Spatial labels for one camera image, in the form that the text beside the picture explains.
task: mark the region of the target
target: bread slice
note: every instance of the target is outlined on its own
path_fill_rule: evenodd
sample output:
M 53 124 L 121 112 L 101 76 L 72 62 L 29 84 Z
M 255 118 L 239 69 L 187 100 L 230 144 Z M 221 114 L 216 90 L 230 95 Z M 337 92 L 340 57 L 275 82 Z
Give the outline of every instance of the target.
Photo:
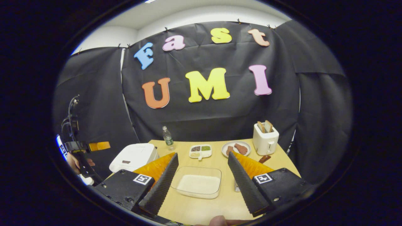
M 260 128 L 261 132 L 264 134 L 265 133 L 264 125 L 260 121 L 258 121 L 257 126 L 258 126 L 258 128 Z
M 268 120 L 265 120 L 264 128 L 267 133 L 272 132 L 272 124 Z

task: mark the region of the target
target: pink letter i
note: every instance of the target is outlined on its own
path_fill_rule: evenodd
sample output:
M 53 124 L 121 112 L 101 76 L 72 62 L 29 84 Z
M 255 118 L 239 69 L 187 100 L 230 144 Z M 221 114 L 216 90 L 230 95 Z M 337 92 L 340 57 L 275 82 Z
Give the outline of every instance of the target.
M 251 65 L 248 67 L 250 71 L 253 72 L 255 78 L 255 95 L 269 95 L 272 93 L 272 89 L 268 87 L 267 78 L 265 77 L 265 70 L 267 69 L 264 65 Z

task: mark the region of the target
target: person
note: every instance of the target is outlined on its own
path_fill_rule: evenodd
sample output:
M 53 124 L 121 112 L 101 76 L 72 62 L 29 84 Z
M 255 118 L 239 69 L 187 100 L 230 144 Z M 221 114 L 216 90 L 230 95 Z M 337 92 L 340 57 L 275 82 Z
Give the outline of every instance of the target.
M 194 226 L 233 226 L 249 222 L 249 220 L 227 220 L 224 216 L 216 216 L 211 219 L 209 225 L 196 224 Z
M 68 165 L 71 167 L 71 169 L 78 175 L 80 173 L 80 162 L 69 152 L 67 152 L 67 157 L 66 157 Z M 92 161 L 92 159 L 87 158 L 88 164 L 90 166 L 94 166 L 95 163 Z

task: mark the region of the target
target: clear container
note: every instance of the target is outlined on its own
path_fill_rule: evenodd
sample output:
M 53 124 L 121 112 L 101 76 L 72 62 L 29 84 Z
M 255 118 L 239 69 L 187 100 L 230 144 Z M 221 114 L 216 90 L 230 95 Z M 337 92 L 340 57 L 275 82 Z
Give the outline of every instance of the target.
M 214 199 L 219 195 L 221 177 L 222 172 L 216 168 L 182 166 L 170 186 L 185 196 Z

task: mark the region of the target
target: yellow letter m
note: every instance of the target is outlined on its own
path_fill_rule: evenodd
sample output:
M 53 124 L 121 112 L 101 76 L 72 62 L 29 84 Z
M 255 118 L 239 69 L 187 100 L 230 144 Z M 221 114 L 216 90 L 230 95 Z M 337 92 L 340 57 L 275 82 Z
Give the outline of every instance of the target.
M 208 81 L 201 75 L 198 71 L 189 72 L 186 74 L 186 78 L 190 81 L 190 93 L 189 101 L 199 102 L 202 100 L 202 97 L 198 94 L 198 90 L 200 90 L 202 96 L 204 96 L 205 100 L 208 100 L 211 96 L 212 88 L 213 94 L 212 99 L 227 99 L 230 97 L 230 93 L 226 90 L 225 84 L 225 68 L 214 68 L 209 74 Z

